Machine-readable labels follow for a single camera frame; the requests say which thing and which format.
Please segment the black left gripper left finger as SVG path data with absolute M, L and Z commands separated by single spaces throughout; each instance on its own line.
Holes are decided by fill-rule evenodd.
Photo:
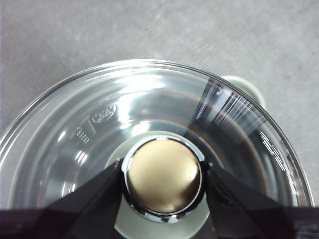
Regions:
M 122 162 L 116 161 L 74 192 L 36 209 L 0 212 L 2 239 L 108 239 L 122 197 Z

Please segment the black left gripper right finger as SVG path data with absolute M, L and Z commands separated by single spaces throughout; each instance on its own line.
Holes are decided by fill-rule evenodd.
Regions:
M 222 189 L 265 239 L 317 239 L 318 207 L 286 207 L 247 186 L 218 165 L 206 167 L 206 192 Z

